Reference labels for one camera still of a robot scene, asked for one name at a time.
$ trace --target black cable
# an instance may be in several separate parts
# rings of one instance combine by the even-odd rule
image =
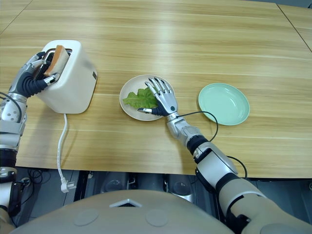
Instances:
[[[32,192],[31,192],[30,196],[21,203],[21,206],[34,195],[34,193],[35,193],[35,184],[44,184],[44,183],[48,182],[50,180],[50,178],[51,178],[51,174],[49,173],[49,175],[50,175],[49,178],[45,182],[43,182],[43,175],[42,175],[43,171],[41,171],[41,170],[28,170],[27,173],[28,173],[29,179],[30,179],[30,181],[32,183],[32,188],[33,189],[32,189]]]
[[[18,110],[19,110],[19,119],[18,119],[18,123],[20,123],[20,121],[21,121],[21,108],[20,108],[20,106],[18,105],[18,103],[17,103],[13,98],[11,98],[9,95],[7,95],[7,94],[5,94],[5,93],[3,93],[3,92],[0,92],[0,94],[3,95],[3,96],[5,96],[5,97],[7,97],[8,99],[10,99],[10,100],[16,105],[16,107],[17,107]]]
[[[180,115],[178,117],[189,116],[189,115],[193,115],[193,114],[197,114],[197,113],[207,113],[207,114],[211,115],[214,118],[215,124],[216,124],[216,131],[215,131],[214,136],[210,139],[210,141],[212,141],[216,137],[216,135],[218,133],[218,129],[219,129],[218,121],[216,120],[216,117],[213,114],[211,114],[208,111],[196,111],[196,112],[191,112],[191,113],[188,113],[188,114],[185,114],[185,115]]]
[[[244,168],[244,171],[245,171],[245,176],[244,176],[244,179],[247,179],[247,168],[246,168],[246,166],[244,165],[244,163],[242,163],[239,159],[237,159],[236,157],[232,157],[232,156],[227,156],[227,157],[229,157],[229,158],[231,158],[231,159],[234,159],[235,161],[237,161],[237,162],[239,162],[240,163],[240,165],[242,165],[242,167]]]

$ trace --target mint green dish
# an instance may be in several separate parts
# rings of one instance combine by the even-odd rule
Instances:
[[[249,115],[249,103],[245,95],[235,87],[224,83],[213,83],[204,87],[198,96],[202,111],[213,114],[219,124],[237,125]],[[204,113],[209,119],[212,116]]]

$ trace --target white plate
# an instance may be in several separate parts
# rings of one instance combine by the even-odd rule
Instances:
[[[127,81],[123,85],[123,87],[120,91],[120,94],[119,94],[119,102],[120,102],[120,105],[121,105],[123,111],[127,115],[131,116],[132,118],[135,118],[137,120],[142,120],[142,121],[152,121],[152,120],[157,120],[157,119],[162,118],[162,116],[155,116],[155,115],[151,115],[151,114],[145,114],[142,112],[138,112],[136,108],[134,108],[128,104],[124,104],[122,101],[124,98],[127,98],[128,94],[130,92],[134,92],[135,94],[137,94],[138,89],[147,88],[147,86],[145,85],[145,82],[148,81],[148,78],[154,78],[154,77],[166,81],[165,79],[163,79],[159,76],[155,76],[155,75],[140,75],[140,76],[137,76],[137,77],[130,79],[129,81]]]

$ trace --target lettuce leaf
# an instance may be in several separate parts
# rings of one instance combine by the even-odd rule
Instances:
[[[128,97],[123,99],[123,103],[136,109],[157,107],[157,100],[149,88],[139,89],[137,95],[134,92],[129,93]]]

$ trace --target wood grain tabletop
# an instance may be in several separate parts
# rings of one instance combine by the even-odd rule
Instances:
[[[312,9],[285,5],[279,7],[312,51]]]
[[[68,115],[64,169],[194,174],[193,157],[164,118],[142,122],[120,107],[126,81],[154,74],[174,87],[180,114],[200,110],[198,94],[210,83],[237,87],[250,115],[237,126],[220,125],[214,144],[243,161],[249,177],[312,177],[312,53],[276,4],[32,0],[1,28],[2,92],[55,39],[79,40],[97,69],[90,107]],[[27,102],[17,166],[56,168],[63,115],[37,97]],[[214,134],[215,123],[203,114],[185,118],[207,138]]]

